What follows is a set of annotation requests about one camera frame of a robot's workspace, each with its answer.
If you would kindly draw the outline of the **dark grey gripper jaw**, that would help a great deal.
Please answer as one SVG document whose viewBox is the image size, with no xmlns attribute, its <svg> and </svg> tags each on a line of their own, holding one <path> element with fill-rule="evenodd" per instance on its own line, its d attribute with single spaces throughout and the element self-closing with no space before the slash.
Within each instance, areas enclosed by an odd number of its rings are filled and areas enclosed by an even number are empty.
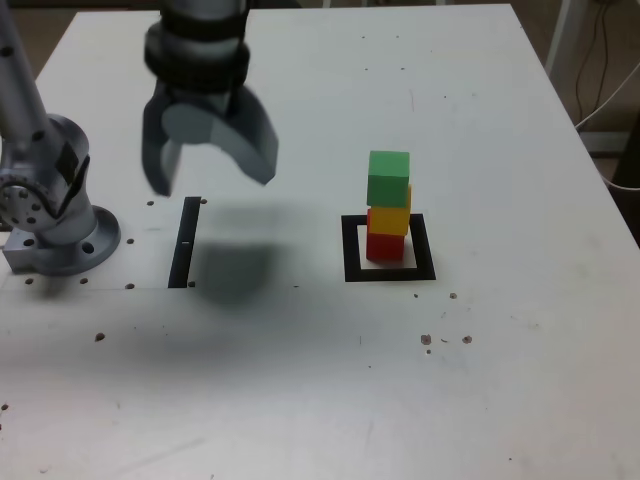
<svg viewBox="0 0 640 480">
<path fill-rule="evenodd" d="M 149 185 L 162 196 L 171 195 L 182 149 L 162 125 L 162 117 L 172 104 L 167 87 L 157 81 L 143 112 L 142 166 Z"/>
</svg>

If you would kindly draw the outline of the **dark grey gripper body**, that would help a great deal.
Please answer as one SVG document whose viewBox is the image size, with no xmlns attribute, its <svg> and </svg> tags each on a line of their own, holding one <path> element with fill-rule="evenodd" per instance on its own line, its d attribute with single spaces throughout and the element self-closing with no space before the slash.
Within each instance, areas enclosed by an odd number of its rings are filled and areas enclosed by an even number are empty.
<svg viewBox="0 0 640 480">
<path fill-rule="evenodd" d="M 203 93 L 168 87 L 167 94 L 171 98 L 171 104 L 166 108 L 166 115 L 181 115 L 185 106 L 191 106 L 224 118 L 229 117 L 234 112 L 233 90 Z"/>
</svg>

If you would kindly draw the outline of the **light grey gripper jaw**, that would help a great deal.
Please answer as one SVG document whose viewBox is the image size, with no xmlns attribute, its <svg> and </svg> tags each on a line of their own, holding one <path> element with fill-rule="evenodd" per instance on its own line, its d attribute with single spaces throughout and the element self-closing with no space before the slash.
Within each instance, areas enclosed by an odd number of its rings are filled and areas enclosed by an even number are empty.
<svg viewBox="0 0 640 480">
<path fill-rule="evenodd" d="M 162 117 L 164 131 L 180 145 L 213 145 L 250 179 L 265 185 L 276 174 L 279 141 L 260 100 L 246 87 L 234 90 L 234 112 L 219 117 L 191 106 Z"/>
</svg>

